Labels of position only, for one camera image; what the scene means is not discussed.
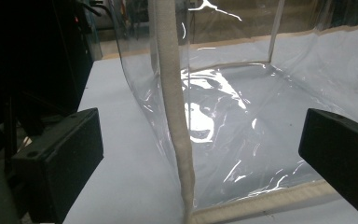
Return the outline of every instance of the clear plastic cover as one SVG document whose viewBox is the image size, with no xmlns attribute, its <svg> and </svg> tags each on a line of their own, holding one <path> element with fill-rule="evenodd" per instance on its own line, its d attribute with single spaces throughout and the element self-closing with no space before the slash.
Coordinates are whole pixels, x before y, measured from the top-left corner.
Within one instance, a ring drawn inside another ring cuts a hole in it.
<svg viewBox="0 0 358 224">
<path fill-rule="evenodd" d="M 177 0 L 176 11 L 194 209 L 321 179 L 298 145 L 308 108 L 358 122 L 358 1 Z M 135 30 L 117 20 L 118 46 L 176 172 L 153 16 Z"/>
</svg>

